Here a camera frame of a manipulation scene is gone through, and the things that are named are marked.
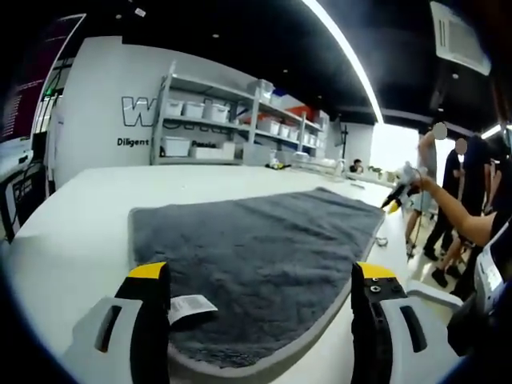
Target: white table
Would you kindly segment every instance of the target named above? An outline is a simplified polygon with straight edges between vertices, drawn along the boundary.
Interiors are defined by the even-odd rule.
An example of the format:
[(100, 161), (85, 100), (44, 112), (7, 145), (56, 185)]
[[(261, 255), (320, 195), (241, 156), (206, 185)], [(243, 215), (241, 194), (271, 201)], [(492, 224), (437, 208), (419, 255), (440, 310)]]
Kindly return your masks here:
[[(245, 166), (153, 166), (86, 170), (40, 206), (13, 241), (6, 272), (36, 335), (57, 356), (71, 331), (100, 298), (113, 296), (128, 273), (127, 216), (136, 206), (214, 202), (324, 186), (379, 205), (387, 188), (332, 182), (296, 170)], [(408, 279), (402, 216), (386, 217), (368, 262)], [(350, 382), (352, 313), (347, 300), (319, 341), (274, 384)]]
[(381, 178), (377, 178), (377, 174), (372, 172), (372, 176), (367, 174), (356, 174), (356, 173), (348, 173), (346, 176), (348, 178), (352, 178), (353, 180), (359, 180), (360, 182), (369, 182), (371, 184), (377, 184), (378, 186), (384, 186), (386, 188), (394, 188), (393, 182), (387, 182), (386, 180), (382, 180)]

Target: floor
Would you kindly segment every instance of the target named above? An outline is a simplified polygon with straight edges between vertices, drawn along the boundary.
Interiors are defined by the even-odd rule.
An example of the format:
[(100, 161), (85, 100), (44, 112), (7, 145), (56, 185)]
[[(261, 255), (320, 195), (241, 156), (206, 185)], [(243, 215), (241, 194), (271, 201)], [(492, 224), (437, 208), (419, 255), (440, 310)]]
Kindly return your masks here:
[[(409, 214), (406, 213), (405, 220), (409, 218)], [(451, 292), (453, 288), (455, 287), (456, 280), (452, 278), (451, 276), (446, 276), (446, 279), (448, 280), (448, 286), (446, 288), (441, 288), (435, 280), (432, 279), (430, 274), (435, 268), (436, 262), (432, 262), (428, 258), (422, 255), (422, 249), (423, 245), (426, 242), (426, 239), (428, 238), (430, 232), (434, 228), (435, 221), (429, 220), (429, 218), (423, 216), (422, 222), (420, 223), (419, 220), (416, 223), (416, 227), (414, 228), (414, 231), (411, 235), (412, 241), (416, 238), (416, 234), (418, 234), (418, 239), (416, 240), (416, 249), (414, 252), (414, 257), (409, 261), (408, 267), (409, 271), (411, 273), (411, 278), (414, 280), (419, 280), (420, 282), (423, 282), (429, 286), (432, 286), (438, 290), (444, 290), (445, 292)], [(436, 244), (435, 251), (436, 255), (439, 256), (439, 247), (441, 245), (441, 240), (439, 240), (438, 244)], [(462, 266), (459, 266), (460, 271), (462, 272), (463, 269)], [(448, 321), (451, 318), (452, 312), (451, 310), (440, 306), (438, 304), (434, 304), (432, 302), (424, 301), (425, 304), (427, 304), (429, 307), (432, 308), (432, 310), (435, 311), (436, 314), (441, 318), (441, 320), (447, 324)]]

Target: hand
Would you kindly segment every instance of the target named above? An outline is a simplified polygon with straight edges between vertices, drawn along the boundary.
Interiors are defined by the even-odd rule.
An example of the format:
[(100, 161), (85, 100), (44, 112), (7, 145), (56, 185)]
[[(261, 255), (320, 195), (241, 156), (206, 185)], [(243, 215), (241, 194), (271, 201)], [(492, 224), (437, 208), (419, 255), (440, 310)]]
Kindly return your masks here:
[(422, 190), (429, 190), (429, 188), (431, 188), (432, 185), (435, 185), (435, 181), (432, 180), (432, 178), (430, 178), (429, 176), (426, 176), (425, 174), (420, 175), (419, 172), (417, 172), (416, 174), (416, 178), (411, 183), (412, 186), (418, 188), (418, 192), (416, 193), (419, 193)]

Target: shelf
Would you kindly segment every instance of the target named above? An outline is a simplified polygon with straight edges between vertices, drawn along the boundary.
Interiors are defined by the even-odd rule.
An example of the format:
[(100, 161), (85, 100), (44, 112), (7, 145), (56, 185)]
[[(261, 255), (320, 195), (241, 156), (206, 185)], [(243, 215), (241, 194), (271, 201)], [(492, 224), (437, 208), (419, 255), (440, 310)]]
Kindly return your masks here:
[[(272, 104), (268, 102), (259, 102), (259, 109), (261, 112), (265, 112), (268, 114), (271, 114), (275, 116), (276, 118), (284, 118), (285, 120), (291, 120), (292, 122), (295, 122), (296, 124), (299, 124), (302, 122), (302, 118), (300, 116), (297, 116), (296, 114), (292, 114), (291, 112), (288, 112), (287, 110), (282, 110), (281, 108), (278, 108), (276, 106), (273, 106)], [(320, 126), (306, 120), (306, 128), (310, 130), (315, 131), (322, 131)]]
[(224, 158), (160, 158), (159, 165), (172, 165), (172, 164), (194, 164), (194, 165), (219, 165), (219, 166), (239, 166), (242, 160), (224, 159)]
[(234, 90), (226, 86), (215, 84), (214, 82), (208, 82), (207, 80), (192, 78), (181, 74), (173, 75), (172, 81), (170, 82), (170, 89), (194, 92), (209, 98), (219, 98), (230, 102), (246, 101), (252, 103), (254, 101), (254, 96), (241, 90)]
[(228, 128), (231, 130), (249, 130), (249, 126), (243, 126), (240, 124), (234, 124), (232, 122), (214, 122), (212, 120), (206, 120), (204, 118), (189, 118), (188, 116), (165, 116), (164, 121), (170, 122), (183, 122), (189, 124), (198, 124), (200, 126), (217, 126), (219, 128)]
[(280, 140), (282, 142), (291, 142), (293, 144), (298, 145), (297, 140), (290, 140), (289, 138), (284, 138), (283, 136), (279, 136), (278, 134), (271, 134), (270, 132), (266, 132), (264, 130), (256, 130), (256, 134), (260, 136), (266, 136), (268, 138), (275, 138), (276, 140)]

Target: air conditioner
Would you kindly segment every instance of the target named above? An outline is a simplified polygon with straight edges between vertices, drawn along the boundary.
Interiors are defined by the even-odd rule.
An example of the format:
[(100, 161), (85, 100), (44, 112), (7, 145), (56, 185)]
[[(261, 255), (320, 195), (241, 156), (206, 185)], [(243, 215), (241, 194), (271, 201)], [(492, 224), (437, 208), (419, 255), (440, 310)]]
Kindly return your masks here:
[(430, 9), (434, 19), (437, 56), (487, 76), (490, 60), (480, 46), (474, 29), (443, 4), (431, 2)]

